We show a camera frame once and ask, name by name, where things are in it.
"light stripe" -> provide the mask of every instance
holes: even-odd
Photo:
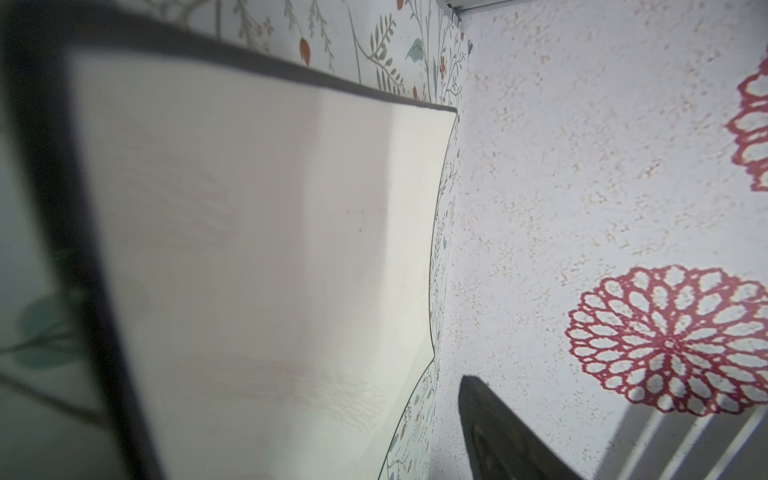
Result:
[[[661,475],[659,475],[658,480],[670,480],[672,477],[674,477],[674,474],[677,473],[680,465],[683,464],[683,461],[688,456],[690,451],[694,449],[696,442],[698,441],[699,437],[701,437],[701,434],[704,433],[704,429],[707,427],[707,425],[709,425],[712,417],[714,417],[714,415],[707,415],[705,417],[699,417],[696,419],[694,424],[690,426],[690,429],[688,429],[688,433],[680,443],[680,446],[677,447],[674,455],[672,455],[672,458],[670,458],[670,461],[667,463],[667,467],[665,467],[664,471],[661,472]]]
[[[618,477],[616,477],[616,480],[627,480],[632,476],[632,472],[634,472],[635,467],[637,467],[637,463],[640,461],[643,453],[645,453],[645,449],[648,448],[650,441],[654,438],[654,435],[656,435],[656,431],[661,426],[661,421],[663,419],[664,414],[654,409],[653,413],[650,414],[648,421],[645,423],[643,431],[640,432],[640,436],[637,437],[637,441],[634,443],[632,451],[627,456],[627,460],[624,461],[624,465],[621,467],[621,471],[619,472]]]
[[[720,460],[718,460],[715,466],[712,467],[709,475],[707,475],[704,480],[717,480],[723,474],[730,461],[733,460],[733,457],[736,456],[739,450],[741,450],[741,447],[743,447],[746,441],[750,439],[750,436],[760,422],[763,421],[766,412],[768,412],[768,407],[764,406],[758,407],[752,412],[750,419],[746,421],[743,427],[741,427],[739,433],[733,438],[733,441],[728,445],[728,448],[725,449],[725,452],[720,456]]]

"wallpaper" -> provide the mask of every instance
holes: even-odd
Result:
[[[584,478],[759,476],[739,469],[768,466],[768,4],[547,0],[462,26],[433,475],[470,478],[470,372]]]
[[[388,480],[426,478],[435,418],[435,388],[442,358],[445,271],[453,230],[454,184],[461,153],[458,132],[472,43],[434,0],[118,0],[118,6],[195,34],[296,62],[371,88],[459,109],[445,157],[435,215],[430,280],[430,327],[435,361],[416,385],[393,433],[389,451],[382,452],[380,474],[380,478]],[[7,152],[9,161],[5,167],[11,167],[12,155],[12,151]],[[12,182],[15,175],[8,170],[3,179]],[[28,207],[21,192],[14,194],[16,197],[7,205],[12,206],[12,214],[18,221],[25,223],[26,234],[33,236],[34,227],[25,217],[29,215]],[[8,242],[22,240],[8,238]],[[16,257],[25,261],[14,264],[14,271],[28,269],[33,264],[44,265],[38,241],[27,244],[28,251]],[[67,261],[66,253],[55,261]],[[118,453],[104,420],[98,392],[88,376],[78,334],[71,327],[61,294],[52,288],[50,273],[43,266],[39,269],[41,285],[17,295],[18,302],[8,305],[10,310],[2,320],[2,328],[8,330],[4,338],[10,341],[0,350],[0,355],[13,363],[9,363],[10,374],[0,370],[3,395],[0,401],[12,399],[13,408],[18,411],[29,410],[38,415],[45,412],[65,424],[66,429],[52,440],[50,435],[30,430],[29,419],[19,417],[9,423],[8,427],[14,431],[31,433],[26,443],[2,447],[4,457],[13,454],[21,458],[4,468],[9,474],[24,472],[26,478],[48,478],[51,472],[71,472],[73,478],[102,478],[107,470],[109,478],[117,478],[122,475]],[[4,280],[13,281],[11,277]],[[71,452],[75,445],[81,453]],[[98,454],[102,458],[100,462],[89,464],[85,460],[93,456],[93,452],[105,449],[108,452]],[[82,462],[79,462],[80,455],[83,455]],[[37,472],[29,462],[40,458],[48,458],[48,463]]]

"teal leaf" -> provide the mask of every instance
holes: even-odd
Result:
[[[30,303],[18,319],[18,331],[21,341],[12,347],[14,358],[28,369],[51,369],[85,355],[69,309],[57,293]]]
[[[435,78],[435,99],[437,100],[437,62],[432,59],[432,76]]]
[[[406,58],[410,58],[414,62],[424,60],[424,42],[421,38],[417,38],[413,41],[413,45],[411,45],[411,48],[408,50]]]

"red circular motif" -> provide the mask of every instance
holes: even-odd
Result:
[[[603,388],[662,412],[768,403],[768,296],[721,269],[633,268],[569,313],[571,353]]]
[[[739,84],[741,110],[728,122],[738,149],[733,162],[752,176],[752,190],[768,191],[768,58]]]

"blurry black edge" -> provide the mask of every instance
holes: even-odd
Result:
[[[98,5],[17,2],[7,7],[3,20],[8,105],[46,247],[51,257],[60,251],[74,253],[71,264],[56,268],[57,280],[65,289],[77,287],[88,293],[86,302],[72,307],[78,308],[130,474],[161,480],[165,475],[124,361],[78,163],[68,98],[68,49],[92,47],[187,58],[378,101],[453,113],[456,109],[373,90]]]
[[[475,480],[581,480],[479,378],[462,378],[458,413]]]

